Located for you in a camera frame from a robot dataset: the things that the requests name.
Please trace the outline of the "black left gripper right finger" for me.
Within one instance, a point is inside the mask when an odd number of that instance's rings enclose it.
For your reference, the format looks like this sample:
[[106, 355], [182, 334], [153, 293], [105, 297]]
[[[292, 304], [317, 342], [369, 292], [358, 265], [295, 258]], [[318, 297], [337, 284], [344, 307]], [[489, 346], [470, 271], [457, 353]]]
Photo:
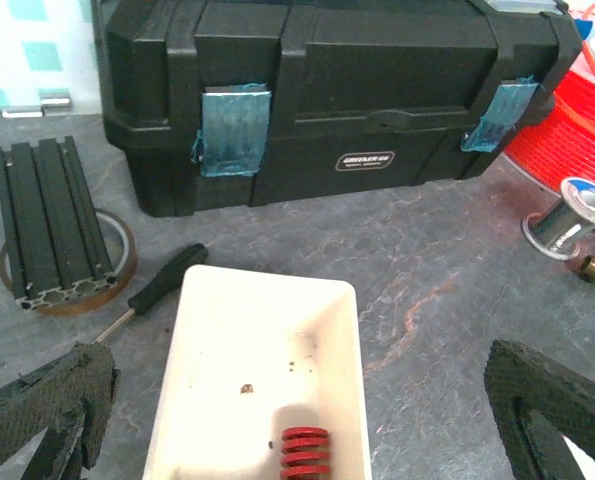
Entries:
[[584, 479], [567, 445], [595, 463], [595, 381], [521, 342], [495, 340], [484, 384], [516, 479]]

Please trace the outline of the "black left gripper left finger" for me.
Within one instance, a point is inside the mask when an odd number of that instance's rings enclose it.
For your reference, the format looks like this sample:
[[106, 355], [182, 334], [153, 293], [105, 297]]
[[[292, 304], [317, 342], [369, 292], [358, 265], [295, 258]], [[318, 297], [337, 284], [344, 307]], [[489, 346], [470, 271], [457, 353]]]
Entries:
[[77, 343], [0, 388], [0, 466], [44, 435], [24, 479], [79, 479], [99, 457], [121, 372], [111, 350]]

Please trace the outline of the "white plastic parts bin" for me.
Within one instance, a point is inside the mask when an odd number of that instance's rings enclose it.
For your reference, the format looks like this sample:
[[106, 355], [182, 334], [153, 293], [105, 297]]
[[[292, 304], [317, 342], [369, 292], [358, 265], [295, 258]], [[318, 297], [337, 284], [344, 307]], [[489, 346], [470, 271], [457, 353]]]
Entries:
[[327, 430], [332, 478], [371, 477], [354, 288], [190, 268], [144, 477], [276, 479], [290, 427]]

